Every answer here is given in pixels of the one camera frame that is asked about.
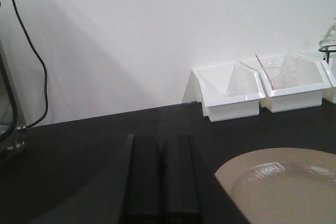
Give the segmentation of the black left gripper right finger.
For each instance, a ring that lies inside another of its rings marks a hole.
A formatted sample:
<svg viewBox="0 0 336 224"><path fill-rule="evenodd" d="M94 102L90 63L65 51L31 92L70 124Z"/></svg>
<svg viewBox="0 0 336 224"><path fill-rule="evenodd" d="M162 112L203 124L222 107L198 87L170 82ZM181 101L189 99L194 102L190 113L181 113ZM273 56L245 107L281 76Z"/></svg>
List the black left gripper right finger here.
<svg viewBox="0 0 336 224"><path fill-rule="evenodd" d="M162 198L165 215L200 215L189 135L166 139L162 148Z"/></svg>

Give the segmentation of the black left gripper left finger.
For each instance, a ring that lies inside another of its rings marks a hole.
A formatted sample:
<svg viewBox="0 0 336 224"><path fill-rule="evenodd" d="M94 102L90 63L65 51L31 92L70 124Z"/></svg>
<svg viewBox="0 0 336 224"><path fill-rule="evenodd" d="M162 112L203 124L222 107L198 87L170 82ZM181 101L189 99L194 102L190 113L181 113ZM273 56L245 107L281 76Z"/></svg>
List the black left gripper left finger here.
<svg viewBox="0 0 336 224"><path fill-rule="evenodd" d="M128 134L132 144L125 200L126 216L161 215L161 157L152 135Z"/></svg>

